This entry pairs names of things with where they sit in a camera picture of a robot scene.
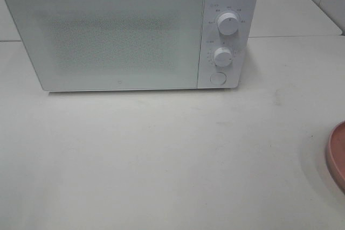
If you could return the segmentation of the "white round door button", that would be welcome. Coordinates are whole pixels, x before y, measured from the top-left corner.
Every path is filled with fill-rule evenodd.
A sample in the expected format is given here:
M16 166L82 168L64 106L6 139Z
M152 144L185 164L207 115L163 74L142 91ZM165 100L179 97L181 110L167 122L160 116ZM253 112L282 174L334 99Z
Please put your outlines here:
M216 72L210 76L210 82L213 85L221 86L226 82L226 74L222 72Z

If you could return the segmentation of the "pink round plate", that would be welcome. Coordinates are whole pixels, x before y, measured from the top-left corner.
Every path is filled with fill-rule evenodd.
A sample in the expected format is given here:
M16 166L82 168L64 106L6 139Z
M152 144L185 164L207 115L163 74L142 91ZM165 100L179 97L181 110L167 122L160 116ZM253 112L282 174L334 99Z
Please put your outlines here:
M335 126L329 135L326 162L334 182L344 193L344 122Z

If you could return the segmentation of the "white microwave door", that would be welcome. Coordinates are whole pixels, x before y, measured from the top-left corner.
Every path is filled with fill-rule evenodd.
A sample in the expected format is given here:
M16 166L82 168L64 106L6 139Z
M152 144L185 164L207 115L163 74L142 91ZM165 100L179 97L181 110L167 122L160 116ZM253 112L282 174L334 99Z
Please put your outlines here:
M195 88L204 0L5 0L49 92Z

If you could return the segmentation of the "white lower timer knob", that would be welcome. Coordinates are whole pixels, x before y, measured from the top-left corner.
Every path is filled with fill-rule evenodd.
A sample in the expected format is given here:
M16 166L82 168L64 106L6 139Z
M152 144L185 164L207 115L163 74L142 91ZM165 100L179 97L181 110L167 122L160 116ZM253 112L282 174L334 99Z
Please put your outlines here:
M213 62L218 67L227 67L233 61L233 51L227 47L217 48L213 53Z

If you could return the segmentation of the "white upper power knob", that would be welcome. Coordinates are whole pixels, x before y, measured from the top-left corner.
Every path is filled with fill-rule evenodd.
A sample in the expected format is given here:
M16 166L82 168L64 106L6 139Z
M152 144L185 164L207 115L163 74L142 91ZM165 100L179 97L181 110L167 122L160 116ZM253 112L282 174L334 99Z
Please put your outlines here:
M240 18L234 11L228 11L219 15L216 23L222 35L230 36L238 31Z

